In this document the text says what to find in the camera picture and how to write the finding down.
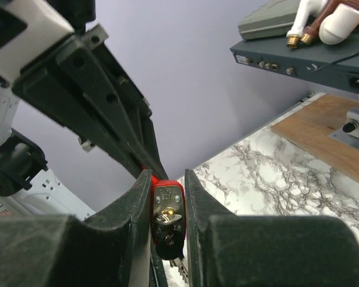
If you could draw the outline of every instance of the red object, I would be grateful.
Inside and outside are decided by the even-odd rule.
[[[152,181],[152,189],[151,189],[151,209],[150,209],[150,213],[151,213],[151,221],[153,220],[153,204],[154,204],[154,190],[157,187],[173,187],[173,186],[178,186],[181,189],[181,193],[182,193],[182,203],[184,205],[184,210],[186,210],[186,205],[185,205],[185,192],[184,192],[184,188],[182,187],[182,185],[178,182],[178,181],[171,181],[171,180],[165,180],[165,181],[160,181],[158,180],[154,175],[152,175],[151,178]],[[184,228],[185,228],[185,232],[184,232],[184,237],[186,238],[186,217],[184,215]],[[153,243],[156,245],[157,242],[153,236]]]

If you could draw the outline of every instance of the metal bracket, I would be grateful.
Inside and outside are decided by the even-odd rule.
[[[97,24],[93,29],[86,32],[81,40],[89,47],[89,49],[94,50],[96,47],[100,46],[109,38],[109,35],[103,29],[100,24]]]
[[[90,152],[93,148],[96,147],[95,144],[93,144],[90,140],[88,139],[82,139],[82,138],[78,138],[78,143],[80,144],[80,146],[82,147],[83,150],[85,150],[86,152]]]
[[[353,130],[347,130],[347,125],[352,125]],[[346,124],[329,136],[347,146],[359,150],[359,108],[352,108],[347,112]]]

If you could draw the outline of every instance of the red padlock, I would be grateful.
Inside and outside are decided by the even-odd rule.
[[[159,181],[152,177],[151,190],[151,230],[154,235],[154,217],[158,213],[174,213],[182,216],[180,224],[182,225],[184,239],[186,236],[186,214],[185,214],[185,192],[178,181]],[[156,245],[156,238],[153,236],[153,242]]]

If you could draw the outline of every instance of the table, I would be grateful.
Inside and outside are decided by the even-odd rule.
[[[237,215],[336,216],[359,242],[359,184],[270,129],[322,95],[304,99],[194,171],[203,187]],[[164,266],[169,286],[187,286],[168,262]]]

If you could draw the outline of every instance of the gray electronic box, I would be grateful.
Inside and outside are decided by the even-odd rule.
[[[237,63],[359,94],[359,54],[331,65],[359,53],[359,33],[338,45],[317,42],[290,50],[284,37],[272,37],[243,40],[230,50]]]
[[[286,35],[294,23],[299,3],[299,0],[269,1],[239,22],[241,37],[251,40]]]

